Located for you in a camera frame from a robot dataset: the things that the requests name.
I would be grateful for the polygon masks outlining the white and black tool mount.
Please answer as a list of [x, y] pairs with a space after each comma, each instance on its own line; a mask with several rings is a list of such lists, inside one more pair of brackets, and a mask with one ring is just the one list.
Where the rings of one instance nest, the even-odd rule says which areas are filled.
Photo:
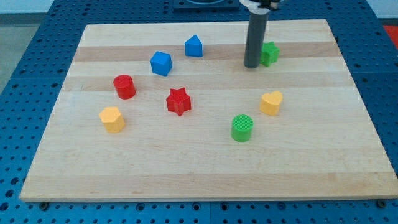
[[276, 11], [282, 0], [239, 0], [252, 14], [267, 14]]

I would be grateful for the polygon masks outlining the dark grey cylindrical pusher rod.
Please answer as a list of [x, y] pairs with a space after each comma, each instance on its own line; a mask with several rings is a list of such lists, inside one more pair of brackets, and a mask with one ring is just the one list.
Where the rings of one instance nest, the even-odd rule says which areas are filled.
[[244, 66], [246, 68], [257, 68], [259, 65], [267, 20], [268, 14], [250, 13], [249, 15], [244, 53]]

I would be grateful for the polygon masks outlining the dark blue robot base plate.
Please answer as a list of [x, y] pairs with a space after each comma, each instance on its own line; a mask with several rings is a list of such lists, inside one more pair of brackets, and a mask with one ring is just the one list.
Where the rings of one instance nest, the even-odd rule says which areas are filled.
[[172, 9], [185, 11], [225, 11], [239, 9], [239, 0], [173, 0]]

